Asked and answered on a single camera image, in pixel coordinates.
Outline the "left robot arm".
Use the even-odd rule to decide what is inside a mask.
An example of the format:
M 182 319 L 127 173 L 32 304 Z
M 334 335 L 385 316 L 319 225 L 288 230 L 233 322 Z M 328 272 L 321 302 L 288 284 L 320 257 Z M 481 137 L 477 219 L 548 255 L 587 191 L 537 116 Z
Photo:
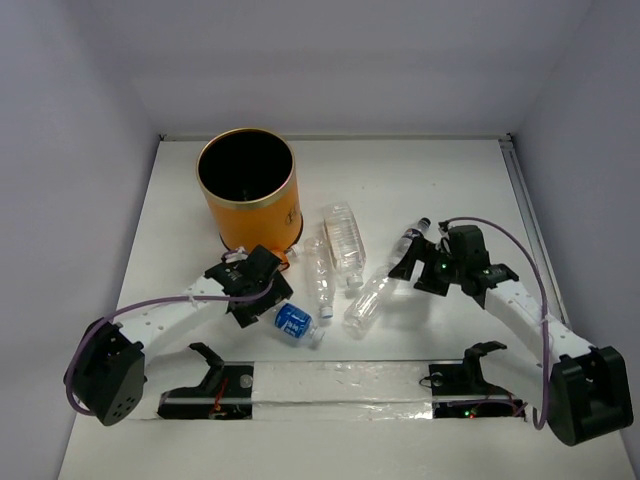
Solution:
M 283 255 L 263 246 L 225 253 L 182 293 L 122 307 L 85 330 L 63 376 L 78 414 L 104 426 L 126 418 L 140 402 L 145 369 L 168 346 L 226 314 L 246 328 L 293 290 Z

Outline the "black label pepsi bottle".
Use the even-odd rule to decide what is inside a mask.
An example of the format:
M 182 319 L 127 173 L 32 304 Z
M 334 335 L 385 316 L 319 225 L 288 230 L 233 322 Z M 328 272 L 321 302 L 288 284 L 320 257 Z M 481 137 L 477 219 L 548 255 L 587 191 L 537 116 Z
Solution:
M 431 220 L 427 217 L 420 218 L 417 222 L 409 226 L 401 237 L 396 241 L 393 256 L 396 260 L 401 260 L 409 250 L 411 243 L 416 238 L 424 238 L 431 226 Z

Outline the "blue label plastic bottle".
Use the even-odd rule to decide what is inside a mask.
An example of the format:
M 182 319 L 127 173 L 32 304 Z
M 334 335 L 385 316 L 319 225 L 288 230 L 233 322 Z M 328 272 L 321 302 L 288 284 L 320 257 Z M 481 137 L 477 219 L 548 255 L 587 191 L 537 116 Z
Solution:
M 276 311 L 274 326 L 295 345 L 317 349 L 325 331 L 311 315 L 291 303 L 283 303 Z

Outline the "slim clear plastic bottle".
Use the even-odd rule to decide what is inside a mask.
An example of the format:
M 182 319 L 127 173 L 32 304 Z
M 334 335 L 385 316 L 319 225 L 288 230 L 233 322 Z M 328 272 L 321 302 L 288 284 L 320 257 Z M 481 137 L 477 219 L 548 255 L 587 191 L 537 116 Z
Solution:
M 329 324 L 334 315 L 335 281 L 328 246 L 319 236 L 305 240 L 307 285 L 322 324 Z

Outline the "clear bottle blue cap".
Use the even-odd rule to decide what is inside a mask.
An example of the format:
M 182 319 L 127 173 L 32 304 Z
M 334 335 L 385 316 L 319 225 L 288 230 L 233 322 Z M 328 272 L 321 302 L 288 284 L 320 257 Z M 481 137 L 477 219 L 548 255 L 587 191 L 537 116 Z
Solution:
M 364 338 L 391 299 L 399 284 L 389 276 L 392 269 L 391 264 L 379 267 L 345 310 L 342 324 L 351 338 Z

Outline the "orange label plastic bottle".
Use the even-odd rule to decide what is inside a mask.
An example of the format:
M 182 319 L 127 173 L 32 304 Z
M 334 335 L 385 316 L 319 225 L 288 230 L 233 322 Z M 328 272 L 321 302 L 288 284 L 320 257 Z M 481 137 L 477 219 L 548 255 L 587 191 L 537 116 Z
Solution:
M 302 256 L 304 249 L 300 245 L 294 244 L 285 250 L 273 250 L 272 253 L 280 260 L 278 270 L 284 272 L 290 268 L 292 262 Z

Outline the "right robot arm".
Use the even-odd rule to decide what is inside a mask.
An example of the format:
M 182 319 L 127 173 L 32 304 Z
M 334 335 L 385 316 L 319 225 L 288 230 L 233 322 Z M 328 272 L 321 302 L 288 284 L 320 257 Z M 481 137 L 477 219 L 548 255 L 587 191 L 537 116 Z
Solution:
M 476 343 L 445 370 L 431 368 L 437 396 L 460 398 L 513 395 L 531 407 L 537 428 L 550 427 L 558 440 L 575 446 L 625 429 L 634 422 L 626 364 L 613 347 L 596 347 L 549 311 L 547 296 L 534 298 L 507 265 L 494 263 L 475 225 L 439 225 L 437 243 L 421 234 L 392 263 L 389 276 L 409 281 L 423 265 L 414 289 L 446 296 L 450 286 L 505 325 L 531 356 L 499 341 Z

